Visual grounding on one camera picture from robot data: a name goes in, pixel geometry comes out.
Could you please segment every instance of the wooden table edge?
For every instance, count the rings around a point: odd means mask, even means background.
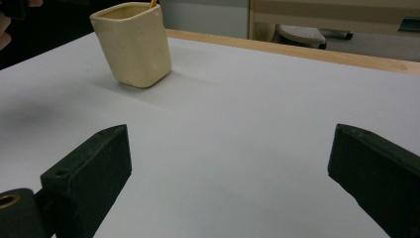
[[[274,43],[258,42],[246,39],[236,39],[209,34],[177,31],[171,29],[166,29],[166,34],[168,37],[175,39],[183,39],[292,57],[299,57],[310,60],[320,60],[385,71],[420,75],[420,62],[415,61],[386,59],[348,53],[322,51],[317,49],[308,49]]]

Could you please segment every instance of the white wall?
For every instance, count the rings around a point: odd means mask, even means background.
[[[169,29],[248,37],[249,0],[160,0]]]

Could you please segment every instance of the table surface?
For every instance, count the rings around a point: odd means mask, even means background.
[[[327,164],[337,123],[420,154],[418,76],[169,46],[172,71],[149,89],[118,83],[93,34],[1,70],[0,190],[39,190],[75,147],[127,124],[133,174],[95,237],[386,237]]]

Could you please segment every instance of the ceramic cup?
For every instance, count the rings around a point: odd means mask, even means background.
[[[160,5],[123,3],[92,14],[90,21],[118,81],[145,88],[170,72]]]

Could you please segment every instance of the white table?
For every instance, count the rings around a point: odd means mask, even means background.
[[[0,190],[127,124],[133,174],[95,237],[386,237],[327,164],[337,123],[420,154],[418,76],[169,39],[173,69],[114,80],[94,35],[0,71]]]

